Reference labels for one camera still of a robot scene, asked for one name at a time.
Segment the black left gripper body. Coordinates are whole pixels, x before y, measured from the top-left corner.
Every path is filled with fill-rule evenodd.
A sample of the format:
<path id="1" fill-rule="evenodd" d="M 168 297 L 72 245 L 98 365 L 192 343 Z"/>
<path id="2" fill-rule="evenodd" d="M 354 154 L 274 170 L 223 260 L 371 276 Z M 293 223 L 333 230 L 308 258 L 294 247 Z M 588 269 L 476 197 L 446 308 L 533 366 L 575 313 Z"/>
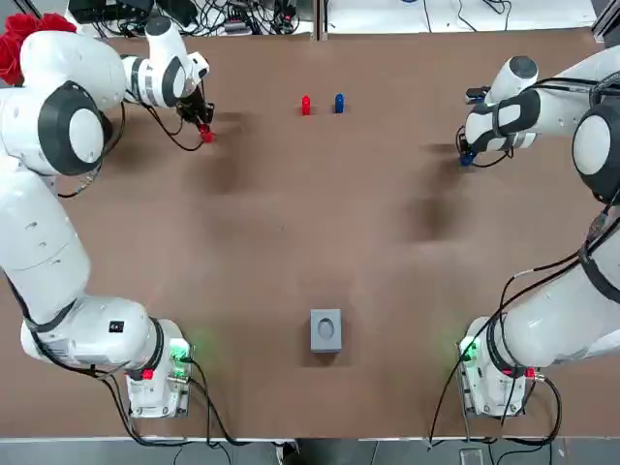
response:
<path id="1" fill-rule="evenodd" d="M 176 103 L 176 112 L 184 121 L 206 121 L 207 105 L 199 89 Z"/>

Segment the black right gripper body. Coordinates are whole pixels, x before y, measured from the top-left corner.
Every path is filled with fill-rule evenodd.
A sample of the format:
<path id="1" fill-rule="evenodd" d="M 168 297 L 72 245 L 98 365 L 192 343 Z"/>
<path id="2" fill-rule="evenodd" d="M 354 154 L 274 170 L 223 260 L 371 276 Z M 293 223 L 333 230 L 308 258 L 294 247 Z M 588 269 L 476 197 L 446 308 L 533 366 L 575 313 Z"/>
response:
<path id="1" fill-rule="evenodd" d="M 456 148 L 460 155 L 476 155 L 477 152 L 472 148 L 465 136 L 465 127 L 460 126 L 456 131 Z"/>

